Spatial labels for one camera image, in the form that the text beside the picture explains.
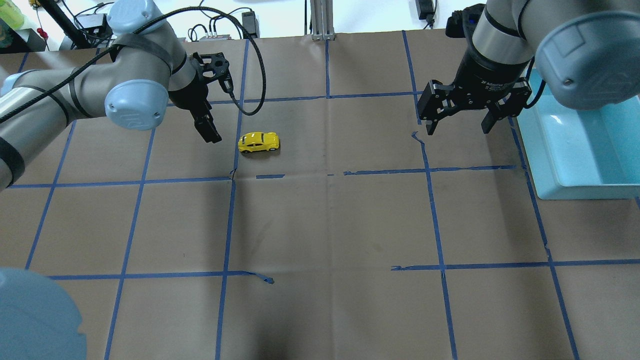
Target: yellow car body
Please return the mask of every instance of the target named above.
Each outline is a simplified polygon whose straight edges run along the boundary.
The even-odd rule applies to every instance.
[[[280,148],[280,138],[276,133],[254,131],[238,140],[238,150],[245,154],[256,151],[276,151]]]

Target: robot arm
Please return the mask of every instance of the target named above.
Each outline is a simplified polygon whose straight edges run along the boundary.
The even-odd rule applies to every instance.
[[[453,83],[431,80],[419,99],[429,135],[461,110],[487,108],[484,133],[519,115],[531,95],[521,76],[534,54],[551,92],[569,108],[597,109],[640,93],[636,0],[488,0],[454,13],[447,36],[466,38],[468,47]]]
[[[146,130],[158,126],[170,98],[189,110],[206,142],[221,140],[207,102],[207,84],[218,80],[232,94],[224,55],[188,56],[166,20],[139,35],[134,30],[159,17],[151,0],[120,0],[109,13],[118,35],[113,63],[89,66],[68,85],[0,123],[0,190],[13,184],[30,163],[73,120],[107,116],[118,125]],[[36,70],[10,76],[0,97],[0,117],[69,77],[76,69]]]

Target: black pole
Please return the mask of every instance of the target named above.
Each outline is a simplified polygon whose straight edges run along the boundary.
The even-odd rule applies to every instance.
[[[79,49],[89,49],[91,44],[86,40],[82,31],[78,30],[73,22],[62,12],[62,9],[54,2],[54,0],[40,0],[40,6],[53,18],[53,20],[62,28],[65,35],[74,42]]]

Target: green bottle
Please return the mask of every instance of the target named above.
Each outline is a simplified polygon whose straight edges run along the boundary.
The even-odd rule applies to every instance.
[[[14,30],[24,24],[24,15],[11,0],[0,0],[0,17]]]

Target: light blue plastic container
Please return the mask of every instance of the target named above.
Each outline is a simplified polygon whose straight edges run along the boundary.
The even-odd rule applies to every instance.
[[[534,93],[539,84],[534,70]],[[539,198],[630,199],[640,194],[638,97],[577,111],[560,105],[546,88],[533,108],[522,111],[518,125]]]

